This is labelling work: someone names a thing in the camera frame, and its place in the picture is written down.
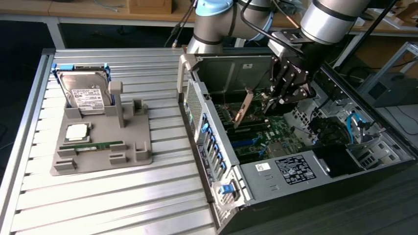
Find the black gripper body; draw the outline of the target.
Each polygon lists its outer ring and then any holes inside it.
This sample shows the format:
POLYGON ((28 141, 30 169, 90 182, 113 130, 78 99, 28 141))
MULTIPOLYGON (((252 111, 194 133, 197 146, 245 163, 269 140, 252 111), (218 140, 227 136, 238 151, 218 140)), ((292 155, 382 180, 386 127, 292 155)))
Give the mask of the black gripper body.
POLYGON ((286 56, 284 59, 284 62, 290 62, 292 72, 290 75, 285 74, 285 78, 290 76, 292 86, 306 84, 324 63, 324 44, 304 44, 301 51, 305 55, 304 58, 286 56))

